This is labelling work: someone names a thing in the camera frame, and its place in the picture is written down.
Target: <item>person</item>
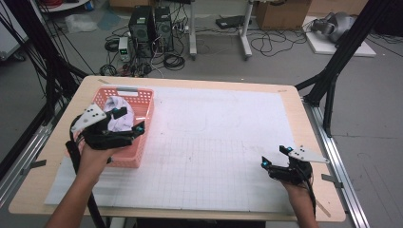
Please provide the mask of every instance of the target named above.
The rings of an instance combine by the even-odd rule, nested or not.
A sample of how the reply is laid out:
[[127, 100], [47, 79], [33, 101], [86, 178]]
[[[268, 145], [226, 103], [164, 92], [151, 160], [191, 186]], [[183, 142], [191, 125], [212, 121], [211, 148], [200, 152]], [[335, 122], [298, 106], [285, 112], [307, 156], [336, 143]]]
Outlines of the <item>person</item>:
[[[107, 160], [118, 150], [100, 151], [92, 149], [87, 144], [84, 145], [77, 176], [48, 220], [47, 228], [80, 227], [92, 188], [98, 182]], [[297, 216], [299, 226], [301, 228], [318, 227], [308, 190], [286, 182], [282, 182], [282, 185], [288, 192], [289, 201]], [[259, 225], [250, 226], [251, 223], [249, 225], [245, 223], [246, 226], [242, 226], [243, 222], [240, 221], [240, 226], [238, 226], [234, 225], [237, 223], [236, 221], [218, 221], [218, 224], [221, 225], [216, 227], [259, 227]]]

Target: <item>plastic basket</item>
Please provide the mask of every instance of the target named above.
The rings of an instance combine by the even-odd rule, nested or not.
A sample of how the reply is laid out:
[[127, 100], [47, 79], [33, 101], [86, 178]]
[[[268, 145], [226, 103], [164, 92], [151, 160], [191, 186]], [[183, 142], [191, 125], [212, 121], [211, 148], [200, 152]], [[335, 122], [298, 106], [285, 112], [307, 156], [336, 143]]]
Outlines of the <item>plastic basket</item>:
[[132, 145], [115, 153], [112, 157], [113, 162], [108, 166], [138, 168], [142, 161], [145, 140], [147, 139], [154, 111], [154, 92], [145, 88], [102, 86], [98, 89], [92, 101], [100, 108], [103, 108], [107, 98], [110, 96], [120, 96], [131, 105], [135, 118], [133, 123], [138, 124], [144, 121], [145, 132], [137, 137]]

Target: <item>brown box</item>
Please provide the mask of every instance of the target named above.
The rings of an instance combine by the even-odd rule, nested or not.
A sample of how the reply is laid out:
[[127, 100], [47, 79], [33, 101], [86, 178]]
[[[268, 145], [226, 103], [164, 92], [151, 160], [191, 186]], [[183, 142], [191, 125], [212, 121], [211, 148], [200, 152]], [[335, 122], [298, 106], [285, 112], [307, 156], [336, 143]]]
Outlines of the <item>brown box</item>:
[[368, 0], [313, 0], [308, 14], [327, 15], [329, 12], [344, 11], [358, 15], [367, 2]]
[[154, 6], [154, 0], [109, 0], [112, 8], [134, 8], [134, 6]]
[[312, 0], [288, 0], [280, 6], [259, 3], [256, 20], [261, 29], [301, 29]]

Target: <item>gray floor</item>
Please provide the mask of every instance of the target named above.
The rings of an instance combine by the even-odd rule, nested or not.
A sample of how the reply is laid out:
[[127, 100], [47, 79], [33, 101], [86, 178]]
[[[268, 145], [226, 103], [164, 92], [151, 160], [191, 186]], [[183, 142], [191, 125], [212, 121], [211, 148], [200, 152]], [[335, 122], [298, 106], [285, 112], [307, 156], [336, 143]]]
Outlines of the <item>gray floor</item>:
[[[66, 13], [86, 13], [81, 9]], [[95, 21], [104, 16], [104, 9], [89, 15]], [[214, 27], [212, 20], [199, 19], [198, 25]], [[111, 30], [95, 30], [68, 34], [88, 64], [98, 71], [106, 62], [105, 38], [111, 31], [127, 24], [121, 20]], [[294, 45], [291, 50], [275, 57], [264, 57], [253, 51], [253, 57], [243, 60], [239, 37], [217, 33], [198, 33], [199, 54], [191, 61], [184, 54], [185, 68], [180, 71], [161, 69], [166, 79], [242, 82], [253, 84], [296, 85], [318, 74], [331, 56], [314, 54], [307, 43]], [[379, 44], [403, 54], [402, 44]], [[346, 165], [356, 194], [372, 227], [403, 226], [403, 179], [400, 176], [400, 155], [403, 146], [403, 70], [402, 58], [387, 49], [367, 41], [377, 53], [375, 58], [354, 57], [342, 71], [336, 87], [332, 130], [340, 156]], [[289, 43], [275, 48], [289, 47]], [[67, 53], [71, 63], [89, 72], [71, 47]], [[2, 130], [0, 159], [11, 149], [21, 133], [44, 103], [36, 75], [30, 62], [5, 62], [0, 66], [0, 114]], [[150, 78], [161, 78], [158, 71]], [[309, 92], [300, 91], [301, 95]], [[10, 200], [0, 209], [2, 227], [41, 227], [47, 217], [11, 215]], [[352, 227], [349, 218], [342, 223], [320, 223], [321, 227]], [[85, 218], [82, 227], [91, 227]], [[297, 227], [294, 222], [267, 222], [267, 227]]]

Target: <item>table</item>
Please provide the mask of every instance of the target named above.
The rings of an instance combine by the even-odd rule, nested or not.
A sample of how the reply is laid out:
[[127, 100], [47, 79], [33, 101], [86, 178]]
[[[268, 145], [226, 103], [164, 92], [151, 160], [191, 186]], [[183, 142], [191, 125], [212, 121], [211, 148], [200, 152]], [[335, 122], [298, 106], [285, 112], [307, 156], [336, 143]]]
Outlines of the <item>table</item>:
[[[259, 91], [277, 93], [281, 96], [296, 144], [303, 144], [314, 151], [320, 151], [314, 131], [309, 123], [305, 109], [297, 90], [290, 85], [253, 85], [240, 83], [203, 82], [165, 79], [139, 79], [88, 76], [86, 77], [60, 122], [55, 127], [38, 161], [47, 160], [47, 165], [32, 169], [10, 204], [10, 212], [14, 214], [49, 215], [55, 206], [45, 205], [44, 201], [60, 166], [65, 142], [68, 140], [69, 125], [76, 116], [77, 110], [84, 110], [92, 100], [93, 94], [103, 84], [167, 86], [184, 88], [209, 88], [220, 90]], [[322, 180], [321, 174], [329, 174], [325, 164], [313, 163], [315, 170], [314, 188], [317, 196], [318, 221], [343, 221], [344, 209], [331, 182]], [[108, 208], [101, 207], [103, 216], [109, 217], [149, 217], [149, 218], [183, 218], [183, 219], [253, 219], [253, 220], [295, 220], [294, 216], [228, 212], [228, 211], [196, 211], [167, 210], [142, 208]]]

